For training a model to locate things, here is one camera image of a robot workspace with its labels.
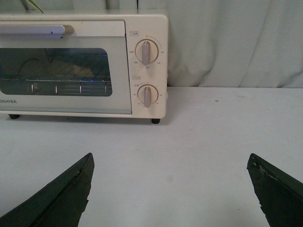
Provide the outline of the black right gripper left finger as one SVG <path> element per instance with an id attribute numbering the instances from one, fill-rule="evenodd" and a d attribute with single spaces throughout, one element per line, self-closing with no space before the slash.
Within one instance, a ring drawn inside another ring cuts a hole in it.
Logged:
<path id="1" fill-rule="evenodd" d="M 88 204 L 92 153 L 0 218 L 2 227 L 76 227 Z"/>

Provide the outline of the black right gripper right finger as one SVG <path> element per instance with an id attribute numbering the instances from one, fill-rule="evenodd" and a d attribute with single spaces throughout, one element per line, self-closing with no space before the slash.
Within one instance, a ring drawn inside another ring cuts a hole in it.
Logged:
<path id="1" fill-rule="evenodd" d="M 252 153 L 248 159 L 254 192 L 271 227 L 303 225 L 303 183 Z"/>

